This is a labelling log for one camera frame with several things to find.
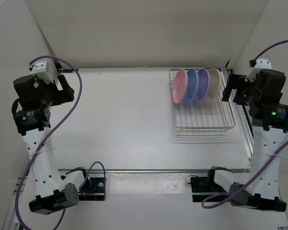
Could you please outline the beige plate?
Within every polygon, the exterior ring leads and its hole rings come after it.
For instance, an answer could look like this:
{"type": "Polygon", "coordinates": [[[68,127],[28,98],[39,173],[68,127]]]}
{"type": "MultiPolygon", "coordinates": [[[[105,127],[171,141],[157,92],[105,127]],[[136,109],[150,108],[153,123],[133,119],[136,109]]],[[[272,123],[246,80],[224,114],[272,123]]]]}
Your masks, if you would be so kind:
{"type": "Polygon", "coordinates": [[[211,87],[210,87],[210,91],[205,102],[212,103],[218,98],[220,94],[220,90],[222,86],[222,76],[221,76],[220,71],[215,68],[210,69],[208,72],[210,74],[211,87]]]}

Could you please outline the purple plate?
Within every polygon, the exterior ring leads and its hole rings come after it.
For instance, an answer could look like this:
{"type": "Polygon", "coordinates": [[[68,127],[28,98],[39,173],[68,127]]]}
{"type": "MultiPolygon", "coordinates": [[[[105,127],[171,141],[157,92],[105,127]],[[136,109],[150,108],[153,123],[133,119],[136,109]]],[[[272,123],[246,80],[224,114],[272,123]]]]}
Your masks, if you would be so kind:
{"type": "Polygon", "coordinates": [[[199,75],[199,88],[197,95],[194,99],[196,103],[202,103],[209,94],[211,89],[211,77],[207,69],[200,69],[198,71],[199,75]]]}

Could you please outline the blue plate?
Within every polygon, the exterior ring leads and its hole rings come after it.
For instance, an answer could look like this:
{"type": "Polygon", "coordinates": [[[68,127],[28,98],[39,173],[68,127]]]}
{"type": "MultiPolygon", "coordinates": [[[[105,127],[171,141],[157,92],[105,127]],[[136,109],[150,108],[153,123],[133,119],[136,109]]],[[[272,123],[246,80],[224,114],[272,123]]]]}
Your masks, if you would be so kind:
{"type": "Polygon", "coordinates": [[[188,70],[187,74],[188,74],[188,87],[183,101],[189,104],[193,102],[195,97],[197,96],[199,89],[199,74],[198,71],[195,69],[188,70]]]}

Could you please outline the pink plate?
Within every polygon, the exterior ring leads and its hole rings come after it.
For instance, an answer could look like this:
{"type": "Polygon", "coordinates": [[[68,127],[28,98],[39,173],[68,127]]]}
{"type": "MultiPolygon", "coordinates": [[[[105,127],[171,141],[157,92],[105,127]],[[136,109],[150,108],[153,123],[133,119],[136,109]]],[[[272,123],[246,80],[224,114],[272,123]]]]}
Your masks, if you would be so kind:
{"type": "Polygon", "coordinates": [[[188,74],[185,69],[179,69],[176,73],[173,89],[172,98],[175,104],[181,103],[186,95],[188,89],[188,74]]]}

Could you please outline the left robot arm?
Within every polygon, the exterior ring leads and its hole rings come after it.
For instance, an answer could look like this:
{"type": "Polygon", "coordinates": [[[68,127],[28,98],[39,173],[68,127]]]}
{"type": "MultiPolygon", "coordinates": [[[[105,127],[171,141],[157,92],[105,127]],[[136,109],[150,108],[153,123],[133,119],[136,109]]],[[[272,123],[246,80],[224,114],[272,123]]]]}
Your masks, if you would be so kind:
{"type": "Polygon", "coordinates": [[[12,104],[12,115],[31,161],[36,197],[29,203],[31,212],[49,215],[76,206],[78,192],[91,186],[82,167],[60,176],[51,141],[50,109],[64,103],[78,104],[64,75],[52,70],[47,60],[34,61],[30,73],[13,81],[18,99],[12,104]]]}

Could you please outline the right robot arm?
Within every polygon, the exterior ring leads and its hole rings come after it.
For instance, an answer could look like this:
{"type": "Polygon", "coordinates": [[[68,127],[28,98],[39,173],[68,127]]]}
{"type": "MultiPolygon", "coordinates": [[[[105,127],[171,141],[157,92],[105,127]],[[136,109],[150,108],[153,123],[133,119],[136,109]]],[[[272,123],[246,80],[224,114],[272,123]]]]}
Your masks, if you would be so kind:
{"type": "Polygon", "coordinates": [[[234,180],[227,169],[213,168],[214,175],[206,179],[206,187],[213,192],[221,187],[225,199],[205,205],[217,194],[205,198],[201,206],[212,209],[229,202],[232,206],[261,211],[285,212],[287,208],[279,195],[278,172],[280,151],[288,145],[288,105],[281,104],[286,81],[283,72],[262,69],[253,77],[231,73],[223,90],[222,101],[229,100],[236,90],[233,102],[247,105],[252,118],[253,152],[249,179],[242,184],[234,180]]]}

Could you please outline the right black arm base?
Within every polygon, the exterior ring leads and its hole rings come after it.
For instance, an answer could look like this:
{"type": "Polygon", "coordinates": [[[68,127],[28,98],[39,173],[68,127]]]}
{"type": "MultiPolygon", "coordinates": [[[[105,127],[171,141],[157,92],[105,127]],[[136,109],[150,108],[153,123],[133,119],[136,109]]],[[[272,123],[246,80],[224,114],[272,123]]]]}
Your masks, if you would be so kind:
{"type": "Polygon", "coordinates": [[[208,177],[200,177],[197,175],[189,175],[185,178],[185,183],[191,186],[192,201],[201,203],[209,196],[225,193],[225,195],[209,199],[209,202],[220,202],[228,197],[227,192],[219,185],[209,182],[208,177]]]}

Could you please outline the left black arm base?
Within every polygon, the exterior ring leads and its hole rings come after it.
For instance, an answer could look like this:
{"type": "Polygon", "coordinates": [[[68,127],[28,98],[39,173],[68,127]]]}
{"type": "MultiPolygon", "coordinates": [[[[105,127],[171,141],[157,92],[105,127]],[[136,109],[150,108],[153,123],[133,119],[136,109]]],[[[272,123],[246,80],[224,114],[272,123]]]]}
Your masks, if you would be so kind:
{"type": "Polygon", "coordinates": [[[91,177],[78,192],[80,201],[105,201],[106,178],[91,177]]]}

